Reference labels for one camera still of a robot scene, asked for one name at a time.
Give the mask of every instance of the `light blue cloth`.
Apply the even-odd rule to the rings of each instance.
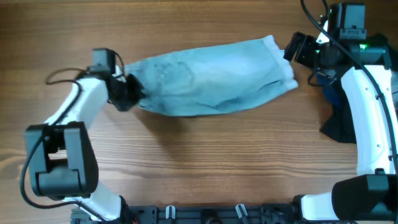
[[[151,57],[126,71],[144,87],[139,106],[167,116],[247,110],[298,86],[271,35]]]

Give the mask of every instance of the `led indicator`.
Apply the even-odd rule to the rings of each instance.
[[[362,49],[362,50],[365,50],[367,47],[368,47],[367,44],[360,44],[359,45],[359,48]]]

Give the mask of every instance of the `black cable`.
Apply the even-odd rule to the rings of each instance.
[[[121,66],[122,66],[122,74],[116,76],[115,78],[126,77],[126,72],[124,71],[124,63],[123,63],[122,57],[120,57],[120,55],[119,55],[117,52],[115,52],[115,51],[114,51],[114,54],[115,54],[116,56],[118,56],[118,59],[119,59],[120,64],[121,64]]]
[[[52,72],[50,75],[48,75],[48,77],[45,79],[45,84],[46,85],[54,85],[54,84],[58,84],[58,83],[74,83],[77,85],[78,87],[78,92],[76,94],[76,96],[74,97],[74,99],[72,100],[72,102],[68,105],[68,107],[61,113],[61,115],[50,125],[50,127],[57,125],[57,123],[59,123],[64,117],[65,115],[72,109],[72,107],[76,104],[76,102],[78,101],[81,93],[83,92],[83,87],[80,85],[80,83],[78,83],[76,80],[57,80],[57,81],[50,81],[50,79],[52,77],[54,77],[56,74],[62,73],[62,72],[66,72],[66,71],[79,71],[79,72],[86,72],[85,70],[79,69],[79,68],[63,68],[57,71]],[[45,138],[45,133],[43,133],[41,135],[41,137],[39,137],[39,139],[36,141],[36,143],[34,144],[33,148],[29,151],[26,161],[24,163],[24,166],[22,167],[21,170],[21,177],[19,179],[19,188],[21,191],[21,195],[22,198],[25,200],[26,203],[28,203],[29,205],[35,207],[35,208],[41,208],[41,209],[50,209],[50,208],[58,208],[58,207],[62,207],[65,205],[77,205],[78,207],[81,207],[83,209],[85,209],[87,212],[91,213],[92,215],[96,216],[97,218],[99,218],[101,221],[105,222],[106,220],[101,217],[101,215],[96,214],[95,212],[91,211],[90,208],[88,208],[86,205],[84,205],[81,202],[63,202],[63,203],[56,203],[53,205],[39,205],[35,202],[33,202],[26,194],[25,191],[25,176],[26,176],[26,171],[27,168],[29,166],[30,160],[32,160],[32,157],[35,153],[35,151],[37,150],[38,146],[40,143],[42,143],[44,141]]]
[[[325,76],[325,77],[327,77],[328,75],[325,75],[324,73],[322,73],[319,69],[316,69],[314,72],[312,72],[311,73],[311,75],[308,77],[308,84],[310,85],[310,86],[313,86],[313,87],[329,87],[331,84],[333,84],[335,81],[337,81],[337,78],[336,77],[333,77],[333,79],[331,79],[328,83],[326,83],[326,84],[316,84],[316,83],[312,83],[311,82],[311,80],[312,80],[312,78],[315,76],[315,75],[318,75],[318,74],[321,74],[321,75],[323,75],[323,76]]]
[[[301,3],[301,7],[305,13],[305,15],[307,15],[307,17],[310,19],[310,21],[312,22],[312,24],[322,33],[324,34],[327,38],[329,38],[330,42],[332,42],[333,44],[336,45],[337,48],[339,48],[340,51],[342,51],[345,55],[347,55],[358,67],[360,67],[363,72],[366,74],[366,76],[369,78],[369,80],[371,81],[374,89],[376,90],[377,96],[376,98],[380,100],[381,105],[383,107],[384,110],[384,114],[386,116],[386,121],[387,121],[387,126],[388,126],[388,130],[389,130],[389,135],[390,135],[390,141],[391,141],[391,151],[392,151],[392,162],[394,164],[394,169],[398,178],[398,162],[397,162],[397,147],[396,147],[396,140],[395,140],[395,134],[394,134],[394,128],[392,127],[392,120],[391,120],[391,116],[390,113],[388,112],[388,107],[387,107],[387,102],[386,99],[379,87],[379,85],[377,84],[377,82],[375,81],[375,79],[373,78],[373,76],[371,75],[371,73],[369,72],[369,70],[354,56],[352,55],[349,51],[347,51],[337,40],[335,40],[332,36],[330,36],[328,34],[328,32],[326,32],[325,30],[323,30],[322,27],[320,27],[318,25],[318,23],[316,22],[316,20],[311,16],[310,12],[308,11],[307,7],[305,7],[304,4],[304,0],[300,0]],[[395,223],[398,223],[398,211],[396,211],[396,220]]]
[[[328,3],[326,2],[326,0],[322,0],[322,3],[323,3],[323,5],[325,7],[325,10],[326,10],[325,16],[326,16],[326,18],[328,18],[329,17],[329,6],[328,6]]]

